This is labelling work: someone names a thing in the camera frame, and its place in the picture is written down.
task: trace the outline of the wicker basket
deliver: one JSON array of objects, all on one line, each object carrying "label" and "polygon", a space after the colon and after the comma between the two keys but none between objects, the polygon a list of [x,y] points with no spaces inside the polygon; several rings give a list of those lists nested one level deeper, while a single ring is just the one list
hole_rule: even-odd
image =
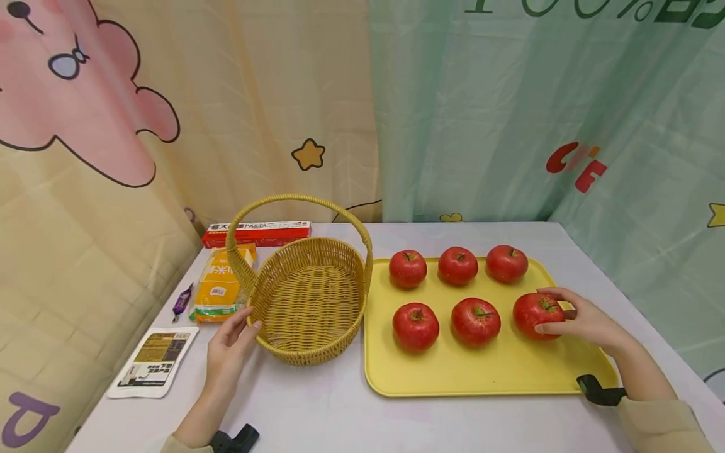
[{"label": "wicker basket", "polygon": [[[332,238],[306,238],[281,247],[259,275],[236,249],[239,222],[263,204],[300,200],[332,209],[347,218],[367,249],[363,262],[349,244]],[[373,246],[363,224],[345,209],[311,196],[283,194],[256,201],[229,225],[226,249],[234,275],[249,291],[254,307],[248,324],[262,320],[257,341],[292,365],[317,365],[340,355],[360,328],[373,272]]]}]

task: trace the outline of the star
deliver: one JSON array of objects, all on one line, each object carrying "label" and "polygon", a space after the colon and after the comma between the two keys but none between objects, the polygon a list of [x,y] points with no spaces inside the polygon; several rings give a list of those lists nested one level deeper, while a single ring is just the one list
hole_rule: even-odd
[{"label": "star", "polygon": [[314,140],[308,138],[301,148],[297,148],[292,152],[292,159],[297,161],[300,170],[306,172],[312,167],[322,168],[324,164],[323,154],[325,154],[325,147],[317,145]]},{"label": "star", "polygon": [[462,222],[463,216],[457,212],[454,212],[451,215],[443,214],[441,217],[439,217],[441,222]]},{"label": "star", "polygon": [[725,226],[725,204],[710,203],[710,211],[713,212],[713,217],[708,223],[708,228]]}]

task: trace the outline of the green curtain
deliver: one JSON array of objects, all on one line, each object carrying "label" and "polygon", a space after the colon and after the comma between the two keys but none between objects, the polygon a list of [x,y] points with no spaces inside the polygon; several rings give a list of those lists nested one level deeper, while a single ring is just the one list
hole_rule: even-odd
[{"label": "green curtain", "polygon": [[387,222],[560,222],[725,367],[723,0],[370,0]]}]

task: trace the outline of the red box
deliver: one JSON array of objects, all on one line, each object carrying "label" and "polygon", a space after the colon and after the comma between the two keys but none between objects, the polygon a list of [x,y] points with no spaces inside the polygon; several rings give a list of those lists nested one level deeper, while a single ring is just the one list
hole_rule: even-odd
[{"label": "red box", "polygon": [[[228,223],[213,223],[202,236],[202,243],[207,249],[224,247]],[[297,239],[309,238],[312,223],[299,222],[254,222],[240,223],[236,229],[238,244],[255,243],[257,247],[280,247]]]}]

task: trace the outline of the curtain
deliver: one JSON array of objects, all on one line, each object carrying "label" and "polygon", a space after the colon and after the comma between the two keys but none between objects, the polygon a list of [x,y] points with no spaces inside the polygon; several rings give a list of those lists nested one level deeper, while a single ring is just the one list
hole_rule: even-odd
[{"label": "curtain", "polygon": [[560,222],[714,378],[723,17],[722,1],[370,0],[384,220]]},{"label": "curtain", "polygon": [[288,191],[380,219],[367,10],[3,3],[0,449],[65,449],[209,223]]}]

